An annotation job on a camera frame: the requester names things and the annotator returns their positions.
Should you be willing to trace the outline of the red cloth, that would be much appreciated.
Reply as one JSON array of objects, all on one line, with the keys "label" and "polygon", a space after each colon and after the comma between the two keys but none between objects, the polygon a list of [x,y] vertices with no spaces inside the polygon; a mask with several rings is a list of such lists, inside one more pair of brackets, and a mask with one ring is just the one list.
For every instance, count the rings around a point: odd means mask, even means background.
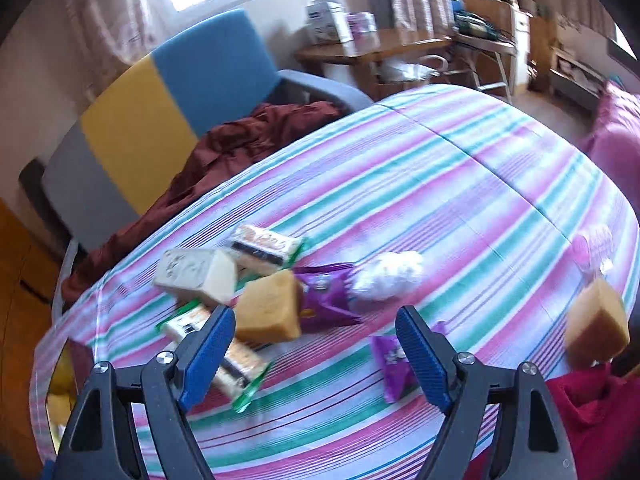
[{"label": "red cloth", "polygon": [[579,479],[639,477],[639,379],[608,364],[549,379]]}]

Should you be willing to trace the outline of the white appliance box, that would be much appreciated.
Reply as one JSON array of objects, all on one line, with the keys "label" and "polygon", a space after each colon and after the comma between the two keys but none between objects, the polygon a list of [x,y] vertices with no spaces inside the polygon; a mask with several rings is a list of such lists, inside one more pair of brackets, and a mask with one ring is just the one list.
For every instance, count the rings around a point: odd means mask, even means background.
[{"label": "white appliance box", "polygon": [[314,0],[306,6],[306,26],[313,44],[348,44],[352,31],[340,0]]}]

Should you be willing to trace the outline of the pink pillow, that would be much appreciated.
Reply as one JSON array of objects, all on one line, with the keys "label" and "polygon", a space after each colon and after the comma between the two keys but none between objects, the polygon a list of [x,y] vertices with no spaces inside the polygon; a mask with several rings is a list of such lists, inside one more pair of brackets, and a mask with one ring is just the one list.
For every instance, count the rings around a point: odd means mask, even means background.
[{"label": "pink pillow", "polygon": [[639,96],[609,80],[602,93],[589,136],[580,149],[620,189],[639,215]]}]

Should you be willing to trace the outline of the purple snack packet upper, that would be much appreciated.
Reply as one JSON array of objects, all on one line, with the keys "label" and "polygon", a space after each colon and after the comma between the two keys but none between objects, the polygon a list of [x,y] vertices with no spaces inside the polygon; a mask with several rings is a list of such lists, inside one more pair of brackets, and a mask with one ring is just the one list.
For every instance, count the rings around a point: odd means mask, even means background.
[{"label": "purple snack packet upper", "polygon": [[302,286],[298,318],[303,333],[361,323],[361,316],[349,307],[347,282],[353,268],[351,263],[340,262],[324,266],[296,266],[293,269],[298,284]]}]

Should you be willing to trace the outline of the purple snack packet lower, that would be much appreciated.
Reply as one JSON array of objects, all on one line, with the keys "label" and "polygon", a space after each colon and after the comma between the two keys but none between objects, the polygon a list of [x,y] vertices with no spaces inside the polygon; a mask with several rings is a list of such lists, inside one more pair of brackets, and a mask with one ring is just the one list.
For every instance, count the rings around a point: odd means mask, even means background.
[{"label": "purple snack packet lower", "polygon": [[399,337],[373,336],[372,353],[383,374],[384,398],[398,401],[405,388],[416,382],[426,400],[446,413],[452,404],[448,366],[454,355],[446,338],[424,323],[410,320],[399,326]]}]

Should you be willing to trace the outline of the grey yellow blue headboard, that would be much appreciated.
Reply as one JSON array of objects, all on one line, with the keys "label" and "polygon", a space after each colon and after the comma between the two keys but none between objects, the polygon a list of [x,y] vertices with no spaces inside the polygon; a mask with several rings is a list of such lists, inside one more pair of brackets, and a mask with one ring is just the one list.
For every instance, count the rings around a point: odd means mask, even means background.
[{"label": "grey yellow blue headboard", "polygon": [[244,10],[215,15],[134,63],[89,105],[44,166],[43,193],[91,252],[152,206],[207,131],[304,92],[349,113],[372,103],[349,84],[279,70]]}]

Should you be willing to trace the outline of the gold metal tin box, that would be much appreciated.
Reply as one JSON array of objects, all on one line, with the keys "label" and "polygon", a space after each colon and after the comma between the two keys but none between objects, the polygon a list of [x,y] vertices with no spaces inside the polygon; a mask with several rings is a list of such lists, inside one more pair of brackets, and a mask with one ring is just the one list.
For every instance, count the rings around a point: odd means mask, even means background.
[{"label": "gold metal tin box", "polygon": [[64,342],[46,395],[46,414],[55,453],[60,448],[66,425],[93,365],[93,353],[88,346],[73,339]]}]

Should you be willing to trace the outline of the white cardboard box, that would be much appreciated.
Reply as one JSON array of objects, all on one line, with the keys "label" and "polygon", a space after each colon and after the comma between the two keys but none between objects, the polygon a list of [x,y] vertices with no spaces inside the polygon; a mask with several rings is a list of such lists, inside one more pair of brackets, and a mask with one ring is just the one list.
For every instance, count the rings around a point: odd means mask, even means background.
[{"label": "white cardboard box", "polygon": [[152,283],[180,301],[200,300],[207,307],[228,304],[238,270],[223,249],[171,249],[158,260]]}]

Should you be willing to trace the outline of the white plastic bag ball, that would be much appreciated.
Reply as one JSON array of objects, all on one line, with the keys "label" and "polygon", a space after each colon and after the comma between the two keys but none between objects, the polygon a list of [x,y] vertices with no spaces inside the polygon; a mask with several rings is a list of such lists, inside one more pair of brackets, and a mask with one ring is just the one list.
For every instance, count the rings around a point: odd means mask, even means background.
[{"label": "white plastic bag ball", "polygon": [[424,258],[418,252],[383,252],[355,273],[350,291],[361,300],[385,301],[410,292],[424,273]]}]

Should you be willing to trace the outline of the pink clear plastic cup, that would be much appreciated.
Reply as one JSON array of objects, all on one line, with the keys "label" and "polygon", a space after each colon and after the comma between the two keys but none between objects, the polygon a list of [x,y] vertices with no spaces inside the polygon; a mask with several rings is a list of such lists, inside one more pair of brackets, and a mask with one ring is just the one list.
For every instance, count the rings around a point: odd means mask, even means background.
[{"label": "pink clear plastic cup", "polygon": [[570,244],[574,263],[585,274],[607,276],[613,269],[613,234],[603,223],[581,229]]}]

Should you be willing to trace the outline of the purple snack packet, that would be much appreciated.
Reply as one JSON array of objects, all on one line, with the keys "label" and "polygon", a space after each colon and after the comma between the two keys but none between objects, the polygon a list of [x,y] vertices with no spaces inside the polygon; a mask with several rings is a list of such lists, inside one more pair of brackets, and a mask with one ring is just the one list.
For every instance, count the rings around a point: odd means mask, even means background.
[{"label": "purple snack packet", "polygon": [[347,282],[353,268],[351,263],[340,262],[324,266],[296,266],[293,269],[298,284],[302,286],[298,318],[303,333],[361,323],[361,316],[349,307]]},{"label": "purple snack packet", "polygon": [[399,326],[399,337],[373,336],[372,353],[383,374],[384,398],[398,401],[405,388],[416,382],[426,400],[446,413],[452,404],[448,366],[454,355],[446,338],[424,323],[410,320]]}]

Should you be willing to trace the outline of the wooden wardrobe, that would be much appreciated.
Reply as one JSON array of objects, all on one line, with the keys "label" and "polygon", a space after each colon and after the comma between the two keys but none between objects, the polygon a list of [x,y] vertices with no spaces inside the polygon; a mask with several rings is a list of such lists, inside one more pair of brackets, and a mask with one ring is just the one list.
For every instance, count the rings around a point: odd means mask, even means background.
[{"label": "wooden wardrobe", "polygon": [[21,479],[42,469],[29,417],[38,341],[51,327],[58,257],[1,206],[1,453]]}]

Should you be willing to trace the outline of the striped bed sheet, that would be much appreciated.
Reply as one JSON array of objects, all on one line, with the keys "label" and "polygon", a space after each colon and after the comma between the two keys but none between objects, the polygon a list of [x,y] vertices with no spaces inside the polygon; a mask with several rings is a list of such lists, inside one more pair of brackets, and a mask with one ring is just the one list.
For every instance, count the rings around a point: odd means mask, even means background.
[{"label": "striped bed sheet", "polygon": [[[433,84],[374,104],[224,182],[169,221],[82,296],[35,351],[29,411],[39,456],[54,449],[46,395],[68,340],[116,366],[167,347],[157,326],[176,302],[152,282],[171,248],[214,248],[252,224],[300,238],[299,263],[354,269],[418,252],[408,292],[454,348],[487,364],[566,373],[566,312],[585,284],[575,236],[604,224],[608,282],[626,307],[639,284],[639,225],[616,185],[581,151],[517,108]],[[219,479],[411,479],[442,416],[418,389],[383,396],[370,340],[393,333],[399,299],[362,320],[262,347],[262,388],[237,413],[211,392],[189,415]]]}]

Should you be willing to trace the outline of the large yellow sponge block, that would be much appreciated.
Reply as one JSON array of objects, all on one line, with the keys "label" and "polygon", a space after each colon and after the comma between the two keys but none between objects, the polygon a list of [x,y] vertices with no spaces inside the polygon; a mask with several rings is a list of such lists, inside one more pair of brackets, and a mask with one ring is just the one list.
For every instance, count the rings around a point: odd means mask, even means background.
[{"label": "large yellow sponge block", "polygon": [[247,283],[233,308],[235,337],[252,344],[292,341],[302,334],[294,273],[281,270]]}]

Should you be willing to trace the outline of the cracker pack green ends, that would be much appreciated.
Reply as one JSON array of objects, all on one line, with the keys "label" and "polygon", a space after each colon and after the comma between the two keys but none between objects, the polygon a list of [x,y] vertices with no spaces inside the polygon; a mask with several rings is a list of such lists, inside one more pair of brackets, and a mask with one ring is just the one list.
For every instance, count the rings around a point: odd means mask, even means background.
[{"label": "cracker pack green ends", "polygon": [[[200,330],[209,315],[209,308],[198,300],[193,300],[159,322],[156,329],[177,347],[186,335]],[[270,367],[269,361],[233,338],[213,377],[213,386],[231,402],[237,413],[243,413],[262,385]]]}]

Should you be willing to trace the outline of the small yellow sponge block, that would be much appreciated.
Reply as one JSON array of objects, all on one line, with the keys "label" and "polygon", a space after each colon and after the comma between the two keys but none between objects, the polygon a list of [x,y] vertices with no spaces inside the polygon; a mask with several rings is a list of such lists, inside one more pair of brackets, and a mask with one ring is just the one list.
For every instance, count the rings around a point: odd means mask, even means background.
[{"label": "small yellow sponge block", "polygon": [[611,361],[630,343],[622,297],[604,278],[596,278],[580,292],[566,320],[564,348],[576,370]]}]

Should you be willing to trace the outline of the dark red blanket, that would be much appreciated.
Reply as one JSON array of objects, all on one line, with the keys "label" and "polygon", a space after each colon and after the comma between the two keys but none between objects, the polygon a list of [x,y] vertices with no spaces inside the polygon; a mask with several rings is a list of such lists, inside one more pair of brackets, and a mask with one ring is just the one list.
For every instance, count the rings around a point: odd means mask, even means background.
[{"label": "dark red blanket", "polygon": [[234,122],[211,128],[186,159],[165,193],[140,217],[89,252],[61,285],[64,304],[74,304],[99,278],[177,214],[221,183],[345,115],[329,101],[262,103]]}]

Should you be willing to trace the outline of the wooden desk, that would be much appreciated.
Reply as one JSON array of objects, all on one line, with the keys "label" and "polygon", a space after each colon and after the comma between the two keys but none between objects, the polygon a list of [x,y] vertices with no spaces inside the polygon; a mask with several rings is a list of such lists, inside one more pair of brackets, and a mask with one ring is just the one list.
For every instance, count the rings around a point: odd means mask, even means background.
[{"label": "wooden desk", "polygon": [[324,66],[346,65],[356,87],[369,98],[382,99],[376,68],[378,64],[402,54],[431,52],[449,47],[450,36],[432,37],[428,32],[401,28],[379,29],[346,44],[316,44],[299,49],[294,58],[307,73],[325,77]]}]

